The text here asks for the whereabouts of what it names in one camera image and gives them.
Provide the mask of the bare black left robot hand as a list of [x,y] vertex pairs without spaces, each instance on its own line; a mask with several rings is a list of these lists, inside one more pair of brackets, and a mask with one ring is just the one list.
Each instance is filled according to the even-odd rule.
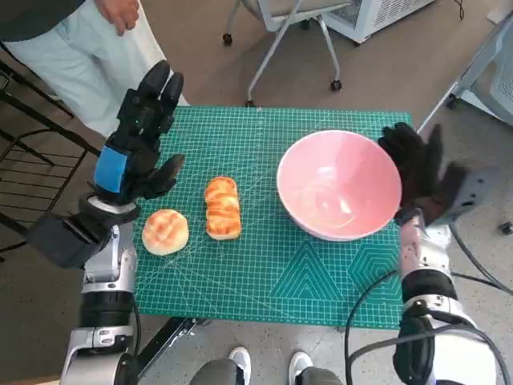
[[175,154],[158,166],[160,137],[169,132],[184,85],[161,60],[124,96],[118,128],[107,138],[93,176],[100,200],[127,205],[142,197],[161,197],[176,184],[185,155]]

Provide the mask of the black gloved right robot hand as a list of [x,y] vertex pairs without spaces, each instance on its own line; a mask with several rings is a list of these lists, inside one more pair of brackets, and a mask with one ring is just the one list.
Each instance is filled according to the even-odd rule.
[[384,127],[379,146],[394,162],[402,183],[402,198],[394,216],[397,225],[405,225],[416,216],[430,225],[448,215],[463,185],[464,172],[450,164],[443,178],[442,126],[434,125],[424,140],[409,124],[397,122]]

